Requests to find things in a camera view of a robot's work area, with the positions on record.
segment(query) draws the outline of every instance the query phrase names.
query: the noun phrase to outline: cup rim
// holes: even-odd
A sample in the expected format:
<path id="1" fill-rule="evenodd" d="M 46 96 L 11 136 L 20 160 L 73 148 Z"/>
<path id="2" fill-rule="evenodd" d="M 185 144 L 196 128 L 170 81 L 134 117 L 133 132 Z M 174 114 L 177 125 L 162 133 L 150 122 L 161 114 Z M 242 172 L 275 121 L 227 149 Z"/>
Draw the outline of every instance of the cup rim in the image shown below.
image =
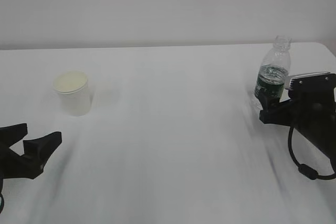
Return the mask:
<path id="1" fill-rule="evenodd" d="M 60 90 L 58 90 L 58 89 L 55 87 L 55 84 L 56 84 L 57 80 L 59 80 L 61 77 L 65 76 L 65 75 L 67 75 L 67 74 L 70 74 L 70 73 L 78 73 L 78 74 L 82 74 L 82 75 L 85 77 L 85 79 L 86 79 L 85 83 L 84 83 L 83 85 L 79 86 L 78 88 L 74 89 L 74 90 L 69 90 L 69 91 L 60 91 Z M 60 93 L 60 94 L 72 94 L 72 93 L 76 93 L 76 92 L 82 90 L 85 86 L 87 86 L 88 81 L 89 81 L 89 79 L 88 79 L 87 75 L 86 75 L 84 72 L 81 72 L 81 71 L 68 71 L 68 72 L 65 72 L 65 73 L 59 75 L 58 77 L 56 77 L 56 78 L 54 79 L 54 81 L 53 81 L 53 85 L 52 85 L 52 87 L 53 87 L 53 89 L 54 89 L 57 93 Z"/>

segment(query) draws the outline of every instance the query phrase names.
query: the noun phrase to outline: white wall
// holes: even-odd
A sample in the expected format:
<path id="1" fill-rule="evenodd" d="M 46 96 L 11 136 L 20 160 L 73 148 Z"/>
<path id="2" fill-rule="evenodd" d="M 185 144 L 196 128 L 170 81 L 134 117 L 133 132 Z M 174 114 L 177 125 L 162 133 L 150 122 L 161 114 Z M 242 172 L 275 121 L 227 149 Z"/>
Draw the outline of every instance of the white wall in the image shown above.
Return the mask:
<path id="1" fill-rule="evenodd" d="M 0 48 L 336 39 L 336 0 L 0 0 Z"/>

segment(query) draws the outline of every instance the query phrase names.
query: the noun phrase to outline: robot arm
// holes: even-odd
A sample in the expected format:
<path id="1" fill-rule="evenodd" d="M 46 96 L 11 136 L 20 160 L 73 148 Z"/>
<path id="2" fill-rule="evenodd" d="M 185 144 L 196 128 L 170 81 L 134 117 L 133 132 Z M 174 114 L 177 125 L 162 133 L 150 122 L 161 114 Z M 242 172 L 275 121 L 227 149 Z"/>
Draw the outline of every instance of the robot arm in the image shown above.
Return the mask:
<path id="1" fill-rule="evenodd" d="M 305 73 L 289 76 L 285 82 L 289 100 L 279 102 L 259 94 L 263 107 L 259 118 L 265 124 L 289 126 L 289 153 L 299 172 L 310 179 L 336 178 L 336 103 L 334 89 L 336 74 L 329 72 Z M 296 129 L 330 159 L 335 174 L 322 176 L 306 164 L 300 164 L 291 147 L 292 133 Z"/>
<path id="2" fill-rule="evenodd" d="M 34 140 L 23 140 L 24 154 L 20 156 L 10 147 L 27 134 L 25 123 L 0 128 L 0 212 L 4 208 L 1 194 L 3 179 L 36 178 L 43 172 L 48 159 L 62 142 L 60 132 Z"/>

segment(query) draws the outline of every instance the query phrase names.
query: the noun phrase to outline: paper cup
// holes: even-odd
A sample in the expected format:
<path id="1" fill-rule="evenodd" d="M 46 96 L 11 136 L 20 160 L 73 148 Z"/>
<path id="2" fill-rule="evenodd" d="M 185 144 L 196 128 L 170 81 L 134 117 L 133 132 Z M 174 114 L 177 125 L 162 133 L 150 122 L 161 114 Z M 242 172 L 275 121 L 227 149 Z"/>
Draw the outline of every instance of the paper cup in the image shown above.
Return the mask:
<path id="1" fill-rule="evenodd" d="M 90 111 L 89 84 L 85 73 L 71 71 L 60 75 L 54 80 L 54 90 L 60 97 L 63 110 L 68 114 L 81 116 Z"/>

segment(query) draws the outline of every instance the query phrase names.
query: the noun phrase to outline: black cable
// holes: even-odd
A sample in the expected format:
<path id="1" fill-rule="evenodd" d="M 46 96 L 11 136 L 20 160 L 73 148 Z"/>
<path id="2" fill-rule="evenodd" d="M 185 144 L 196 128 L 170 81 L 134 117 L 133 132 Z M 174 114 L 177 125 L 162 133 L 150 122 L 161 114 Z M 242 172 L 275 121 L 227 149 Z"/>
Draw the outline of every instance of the black cable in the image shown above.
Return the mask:
<path id="1" fill-rule="evenodd" d="M 299 161 L 296 159 L 294 152 L 293 152 L 293 148 L 292 148 L 292 136 L 293 136 L 293 131 L 294 128 L 297 124 L 297 120 L 294 120 L 289 128 L 289 132 L 288 132 L 288 151 L 289 151 L 289 155 L 292 158 L 293 162 L 296 164 L 296 166 L 299 169 L 299 172 L 304 174 L 306 177 L 314 180 L 314 179 L 321 179 L 321 180 L 331 180 L 331 179 L 335 179 L 336 178 L 336 173 L 333 173 L 331 175 L 319 175 L 319 173 L 311 168 L 310 166 L 306 165 L 306 164 L 300 164 Z"/>
<path id="2" fill-rule="evenodd" d="M 5 206 L 5 200 L 4 197 L 2 196 L 2 194 L 0 194 L 0 214 L 2 212 L 2 210 L 4 209 Z"/>

